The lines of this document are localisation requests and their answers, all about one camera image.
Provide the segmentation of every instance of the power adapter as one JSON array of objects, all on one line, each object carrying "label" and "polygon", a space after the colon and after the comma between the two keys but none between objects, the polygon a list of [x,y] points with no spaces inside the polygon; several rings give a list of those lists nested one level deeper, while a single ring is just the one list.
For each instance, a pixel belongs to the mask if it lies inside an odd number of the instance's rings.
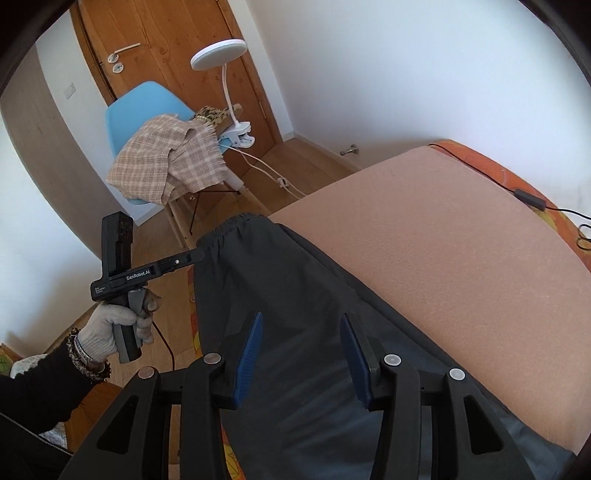
[{"label": "power adapter", "polygon": [[532,195],[531,193],[527,193],[525,190],[515,189],[513,195],[515,195],[517,200],[522,201],[526,205],[529,205],[540,212],[545,212],[546,210],[546,201],[544,199]]}]

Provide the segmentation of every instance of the white work glove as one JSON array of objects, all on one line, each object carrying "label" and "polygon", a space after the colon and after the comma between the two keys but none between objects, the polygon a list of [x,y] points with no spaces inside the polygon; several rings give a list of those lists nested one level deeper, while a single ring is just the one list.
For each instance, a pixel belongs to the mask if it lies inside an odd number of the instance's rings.
[{"label": "white work glove", "polygon": [[115,338],[113,337],[113,324],[133,325],[137,322],[136,335],[144,343],[152,343],[153,313],[160,306],[160,297],[149,290],[144,299],[144,308],[141,315],[136,315],[132,310],[120,305],[99,303],[96,310],[90,316],[86,326],[78,333],[78,341],[86,354],[97,364],[104,363],[109,355],[117,351]]}]

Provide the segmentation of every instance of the elastic waistband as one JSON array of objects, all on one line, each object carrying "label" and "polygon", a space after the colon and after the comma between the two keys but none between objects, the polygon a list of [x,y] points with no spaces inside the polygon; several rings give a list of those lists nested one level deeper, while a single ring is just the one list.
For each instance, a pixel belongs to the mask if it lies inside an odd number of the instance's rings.
[{"label": "elastic waistband", "polygon": [[263,215],[256,213],[241,213],[215,227],[211,232],[203,235],[198,241],[197,246],[207,249],[213,242],[217,241],[221,236],[226,235],[236,228],[239,223],[245,223],[256,218],[266,218]]}]

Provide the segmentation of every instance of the metal screw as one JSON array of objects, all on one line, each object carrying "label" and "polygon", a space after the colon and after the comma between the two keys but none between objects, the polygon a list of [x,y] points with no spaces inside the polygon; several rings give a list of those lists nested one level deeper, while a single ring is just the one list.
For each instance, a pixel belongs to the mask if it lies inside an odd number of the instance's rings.
[{"label": "metal screw", "polygon": [[153,367],[143,367],[139,369],[138,377],[147,380],[149,378],[152,378],[155,372],[156,370],[154,370]]},{"label": "metal screw", "polygon": [[208,365],[215,365],[222,361],[222,356],[219,353],[208,353],[203,357],[203,361]]},{"label": "metal screw", "polygon": [[459,368],[452,368],[449,371],[449,376],[452,377],[454,380],[458,380],[458,382],[461,382],[466,378],[466,374]]},{"label": "metal screw", "polygon": [[402,363],[402,359],[398,355],[386,355],[384,357],[384,363],[391,367],[397,367]]}]

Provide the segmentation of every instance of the bed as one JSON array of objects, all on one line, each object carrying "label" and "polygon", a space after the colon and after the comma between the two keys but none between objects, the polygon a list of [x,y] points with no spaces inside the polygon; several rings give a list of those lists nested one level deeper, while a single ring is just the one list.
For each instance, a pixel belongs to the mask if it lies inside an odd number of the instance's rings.
[{"label": "bed", "polygon": [[565,216],[535,212],[494,181],[540,192],[477,152],[439,144],[271,220],[361,280],[525,425],[579,453],[591,432],[591,257]]}]

